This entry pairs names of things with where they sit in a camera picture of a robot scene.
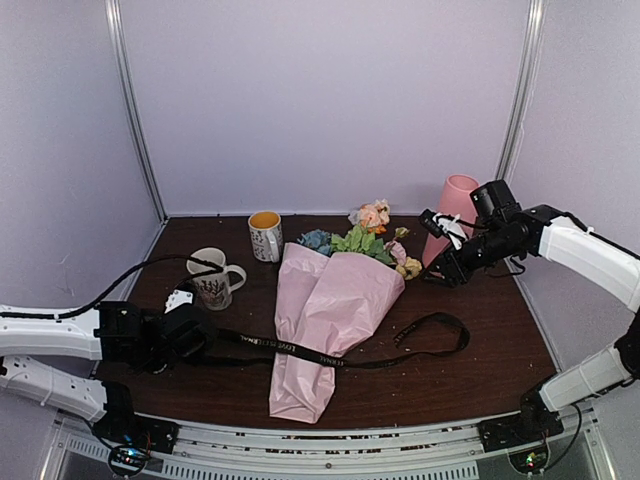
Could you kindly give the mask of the fuzzy green orange flower stem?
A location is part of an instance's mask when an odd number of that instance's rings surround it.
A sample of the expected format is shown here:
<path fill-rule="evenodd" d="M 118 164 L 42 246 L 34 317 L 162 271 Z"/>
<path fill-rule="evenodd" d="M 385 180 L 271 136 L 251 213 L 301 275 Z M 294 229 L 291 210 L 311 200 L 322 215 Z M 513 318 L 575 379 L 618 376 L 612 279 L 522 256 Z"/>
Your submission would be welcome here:
<path fill-rule="evenodd" d="M 331 253 L 358 253 L 380 261 L 385 265 L 394 263 L 382 234 L 390 222 L 390 205 L 386 199 L 363 204 L 349 216 L 352 228 L 344 235 L 332 234 Z"/>

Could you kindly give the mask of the pink wrapping paper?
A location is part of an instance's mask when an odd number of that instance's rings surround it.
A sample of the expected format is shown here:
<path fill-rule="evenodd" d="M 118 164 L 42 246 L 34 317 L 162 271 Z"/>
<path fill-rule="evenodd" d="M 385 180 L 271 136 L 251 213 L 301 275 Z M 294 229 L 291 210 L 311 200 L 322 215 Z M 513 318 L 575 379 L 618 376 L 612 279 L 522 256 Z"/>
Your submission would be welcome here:
<path fill-rule="evenodd" d="M 274 317 L 276 337 L 341 357 L 370 338 L 405 289 L 394 269 L 359 253 L 322 255 L 287 243 Z M 336 370 L 278 354 L 269 414 L 316 423 L 335 391 Z"/>

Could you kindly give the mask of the black printed ribbon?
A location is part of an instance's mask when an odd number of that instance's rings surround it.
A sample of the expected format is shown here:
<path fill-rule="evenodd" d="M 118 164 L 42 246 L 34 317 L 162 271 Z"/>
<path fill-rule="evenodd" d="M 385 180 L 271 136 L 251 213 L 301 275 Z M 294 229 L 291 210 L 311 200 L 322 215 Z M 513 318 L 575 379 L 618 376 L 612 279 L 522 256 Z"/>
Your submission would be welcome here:
<path fill-rule="evenodd" d="M 218 340 L 237 345 L 245 345 L 251 348 L 257 348 L 263 352 L 268 352 L 269 356 L 264 358 L 231 358 L 231 357 L 213 357 L 204 356 L 201 362 L 204 366 L 209 367 L 249 367 L 253 365 L 266 364 L 273 365 L 277 360 L 278 354 L 285 358 L 298 358 L 323 367 L 331 367 L 334 369 L 382 369 L 399 365 L 417 355 L 429 355 L 432 357 L 444 358 L 463 351 L 469 345 L 471 335 L 467 327 L 455 316 L 435 312 L 423 316 L 403 330 L 399 331 L 393 338 L 393 345 L 397 351 L 401 350 L 401 345 L 410 335 L 415 333 L 421 327 L 439 325 L 451 331 L 455 331 L 458 336 L 456 345 L 453 349 L 441 351 L 415 350 L 407 348 L 402 355 L 391 357 L 390 343 L 387 342 L 382 346 L 375 347 L 372 340 L 366 340 L 363 346 L 366 350 L 374 353 L 383 353 L 382 358 L 369 358 L 363 361 L 361 357 L 355 358 L 345 354 L 329 354 L 322 353 L 302 345 L 286 342 L 283 340 L 268 339 L 257 336 L 241 334 L 236 331 L 222 329 L 218 333 Z"/>

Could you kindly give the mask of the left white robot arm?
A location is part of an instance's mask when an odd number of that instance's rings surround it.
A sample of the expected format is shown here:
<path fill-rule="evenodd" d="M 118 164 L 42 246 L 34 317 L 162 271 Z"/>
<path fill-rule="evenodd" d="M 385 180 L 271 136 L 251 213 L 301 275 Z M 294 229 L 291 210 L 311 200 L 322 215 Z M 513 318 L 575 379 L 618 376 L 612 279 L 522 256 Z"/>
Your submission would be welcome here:
<path fill-rule="evenodd" d="M 156 372 L 168 366 L 159 352 L 171 310 L 141 309 L 126 301 L 101 301 L 77 309 L 1 307 L 1 386 L 43 405 L 72 412 L 105 427 L 123 444 L 144 433 L 128 388 L 117 382 L 78 379 L 35 361 L 73 357 Z"/>

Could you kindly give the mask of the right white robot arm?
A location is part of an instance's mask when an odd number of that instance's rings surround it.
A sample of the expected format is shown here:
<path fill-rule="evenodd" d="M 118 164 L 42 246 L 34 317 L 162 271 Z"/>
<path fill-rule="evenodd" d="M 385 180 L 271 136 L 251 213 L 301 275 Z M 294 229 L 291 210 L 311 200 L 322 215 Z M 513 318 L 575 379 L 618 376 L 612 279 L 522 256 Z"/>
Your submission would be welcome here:
<path fill-rule="evenodd" d="M 616 339 L 621 337 L 629 328 L 632 317 L 626 307 L 626 303 L 617 298 L 614 299 L 612 293 L 607 293 L 601 286 L 596 286 L 595 280 L 570 271 L 566 266 L 560 264 L 552 265 L 547 260 L 537 260 L 533 256 L 529 257 L 525 263 L 531 264 L 527 267 L 528 273 L 516 278 L 516 283 L 521 288 L 523 298 L 529 302 L 533 317 L 535 318 L 540 334 L 534 335 L 534 340 L 545 338 L 548 354 L 543 357 L 553 357 L 559 374 L 564 375 L 573 367 L 576 367 L 587 357 L 600 351 Z M 479 300 L 475 294 L 471 294 L 471 280 L 482 280 L 489 286 L 498 286 L 499 280 L 490 280 L 488 276 L 477 273 L 467 275 L 469 283 L 464 286 L 457 286 L 450 289 L 447 286 L 442 290 L 443 295 L 455 292 L 463 293 L 464 299 L 471 301 L 471 306 L 479 306 Z M 515 286 L 514 280 L 507 283 Z M 516 409 L 516 403 L 520 395 L 529 387 L 536 383 L 533 380 L 517 380 L 511 382 L 511 377 L 505 377 L 513 385 L 505 385 L 502 388 L 501 374 L 506 372 L 506 364 L 499 362 L 499 378 L 489 386 L 489 380 L 481 381 L 481 392 L 472 394 L 471 400 L 487 400 L 489 410 L 482 407 L 482 412 L 506 413 Z M 620 424 L 617 428 L 623 430 L 622 424 L 637 425 L 639 429 L 639 380 L 629 388 L 618 387 L 612 393 L 604 395 L 604 400 L 594 400 L 596 404 L 597 416 L 604 423 L 613 425 Z"/>

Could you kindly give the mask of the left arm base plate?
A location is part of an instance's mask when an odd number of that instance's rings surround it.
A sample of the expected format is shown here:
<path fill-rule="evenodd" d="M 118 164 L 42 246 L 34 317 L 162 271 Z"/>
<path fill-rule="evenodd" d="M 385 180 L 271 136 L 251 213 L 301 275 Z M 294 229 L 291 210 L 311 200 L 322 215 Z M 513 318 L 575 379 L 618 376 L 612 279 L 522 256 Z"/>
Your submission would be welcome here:
<path fill-rule="evenodd" d="M 177 423 L 137 414 L 108 412 L 92 425 L 100 438 L 118 444 L 171 454 L 178 438 Z"/>

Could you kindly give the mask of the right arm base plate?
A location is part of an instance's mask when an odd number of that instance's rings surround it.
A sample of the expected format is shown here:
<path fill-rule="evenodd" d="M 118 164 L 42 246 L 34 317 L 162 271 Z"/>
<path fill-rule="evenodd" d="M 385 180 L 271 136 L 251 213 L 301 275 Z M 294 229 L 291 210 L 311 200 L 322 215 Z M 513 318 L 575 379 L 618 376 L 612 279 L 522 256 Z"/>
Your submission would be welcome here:
<path fill-rule="evenodd" d="M 481 421 L 478 432 L 485 452 L 511 449 L 564 432 L 557 413 L 535 415 L 520 412 Z"/>

